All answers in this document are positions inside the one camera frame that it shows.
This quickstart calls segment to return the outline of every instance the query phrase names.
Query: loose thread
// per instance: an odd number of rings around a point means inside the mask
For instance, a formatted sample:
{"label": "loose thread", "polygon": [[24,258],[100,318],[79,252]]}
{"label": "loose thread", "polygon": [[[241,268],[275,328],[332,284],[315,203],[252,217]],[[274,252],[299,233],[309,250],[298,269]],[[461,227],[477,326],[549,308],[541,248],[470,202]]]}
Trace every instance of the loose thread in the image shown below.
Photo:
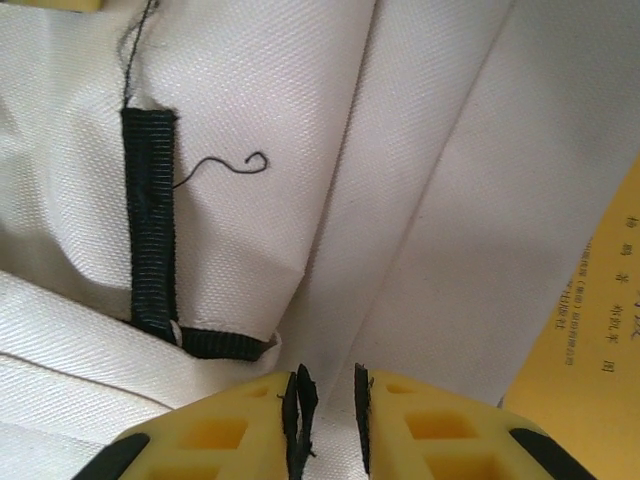
{"label": "loose thread", "polygon": [[124,108],[129,106],[129,101],[131,100],[131,70],[133,68],[133,60],[136,56],[136,52],[138,51],[138,44],[140,43],[140,38],[142,36],[142,30],[148,18],[153,15],[158,7],[160,6],[160,0],[147,0],[147,4],[145,6],[144,12],[142,13],[142,17],[140,21],[131,27],[127,33],[125,33],[122,41],[121,48],[124,47],[129,36],[136,31],[136,36],[133,40],[133,46],[131,47],[131,54],[129,55],[129,61],[127,62],[127,68],[124,74],[124,90],[123,90],[123,105]]}
{"label": "loose thread", "polygon": [[205,157],[202,160],[200,160],[195,167],[193,167],[193,170],[191,170],[191,173],[189,173],[189,175],[186,176],[186,178],[178,183],[176,183],[173,186],[173,189],[175,190],[176,188],[181,187],[182,185],[184,185],[185,183],[187,183],[189,180],[191,180],[191,178],[193,178],[193,176],[195,175],[195,173],[198,171],[198,169],[200,168],[200,166],[202,166],[204,163],[206,162],[216,162],[216,163],[220,163],[222,165],[224,165],[228,170],[232,171],[233,173],[238,173],[241,175],[254,175],[256,173],[260,173],[260,172],[264,172],[268,167],[269,167],[269,159],[267,158],[267,156],[262,153],[262,152],[253,152],[251,155],[249,155],[245,160],[244,160],[244,164],[245,165],[249,165],[251,163],[251,161],[254,158],[258,158],[261,160],[261,165],[258,168],[254,168],[251,170],[240,170],[236,167],[234,167],[232,164],[230,164],[229,162],[227,162],[226,160],[223,160],[222,158],[218,158],[218,157]]}

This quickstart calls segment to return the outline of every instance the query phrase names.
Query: black nylon strap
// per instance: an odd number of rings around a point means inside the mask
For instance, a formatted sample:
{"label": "black nylon strap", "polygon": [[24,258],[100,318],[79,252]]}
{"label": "black nylon strap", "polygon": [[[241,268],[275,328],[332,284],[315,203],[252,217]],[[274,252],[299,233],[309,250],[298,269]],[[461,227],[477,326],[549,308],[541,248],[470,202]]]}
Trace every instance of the black nylon strap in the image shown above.
{"label": "black nylon strap", "polygon": [[131,236],[131,323],[176,343],[171,110],[124,108],[127,211]]}
{"label": "black nylon strap", "polygon": [[182,348],[197,358],[227,358],[255,362],[272,347],[246,335],[182,327]]}

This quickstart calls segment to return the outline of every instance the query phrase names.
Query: black rubber edge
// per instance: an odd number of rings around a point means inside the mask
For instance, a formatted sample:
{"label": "black rubber edge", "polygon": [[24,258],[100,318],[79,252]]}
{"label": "black rubber edge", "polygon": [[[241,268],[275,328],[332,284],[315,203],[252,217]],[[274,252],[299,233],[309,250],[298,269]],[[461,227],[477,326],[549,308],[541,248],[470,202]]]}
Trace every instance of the black rubber edge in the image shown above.
{"label": "black rubber edge", "polygon": [[282,431],[287,444],[286,460],[289,478],[293,478],[295,473],[296,451],[298,449],[298,394],[296,383],[296,374],[292,372],[287,383],[287,390],[282,398]]}
{"label": "black rubber edge", "polygon": [[371,450],[369,444],[369,413],[371,411],[371,391],[369,390],[369,372],[363,365],[356,363],[354,375],[354,394],[356,403],[356,421],[360,433],[360,447],[364,471],[369,474]]}
{"label": "black rubber edge", "polygon": [[551,437],[527,428],[514,428],[509,433],[554,480],[596,480]]}
{"label": "black rubber edge", "polygon": [[107,445],[73,480],[118,480],[150,440],[145,433],[134,433]]}
{"label": "black rubber edge", "polygon": [[298,446],[296,452],[295,472],[292,480],[302,479],[304,467],[307,464],[309,455],[314,455],[311,442],[311,428],[313,426],[313,415],[318,406],[318,391],[316,384],[311,380],[309,370],[304,365],[298,367],[296,376],[298,402],[300,404],[300,416],[302,425],[298,433]]}

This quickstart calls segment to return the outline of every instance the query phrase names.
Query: square hole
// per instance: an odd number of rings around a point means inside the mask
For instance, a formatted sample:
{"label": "square hole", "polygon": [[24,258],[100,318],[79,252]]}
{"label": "square hole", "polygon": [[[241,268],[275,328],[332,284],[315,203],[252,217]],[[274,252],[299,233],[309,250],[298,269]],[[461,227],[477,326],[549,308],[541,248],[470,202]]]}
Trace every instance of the square hole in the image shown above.
{"label": "square hole", "polygon": [[233,450],[238,448],[249,424],[242,418],[209,418],[182,439],[187,449]]}
{"label": "square hole", "polygon": [[477,437],[469,421],[454,412],[410,413],[405,421],[416,440]]}
{"label": "square hole", "polygon": [[217,467],[159,467],[147,478],[148,480],[215,480],[219,471]]}
{"label": "square hole", "polygon": [[425,457],[435,480],[514,480],[493,455],[438,454]]}

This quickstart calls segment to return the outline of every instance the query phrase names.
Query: white fabric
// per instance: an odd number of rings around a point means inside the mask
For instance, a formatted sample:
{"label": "white fabric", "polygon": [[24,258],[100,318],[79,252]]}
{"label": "white fabric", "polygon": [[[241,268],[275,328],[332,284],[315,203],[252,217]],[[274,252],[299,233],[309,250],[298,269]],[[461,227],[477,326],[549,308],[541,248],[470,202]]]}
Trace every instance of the white fabric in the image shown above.
{"label": "white fabric", "polygon": [[69,478],[127,426],[301,361],[307,478],[364,478],[355,361],[497,402],[640,147],[640,3],[166,0],[134,86],[180,117],[177,179],[271,160],[176,192],[180,321],[276,334],[256,364],[115,320],[116,51],[143,3],[0,6],[0,478]]}

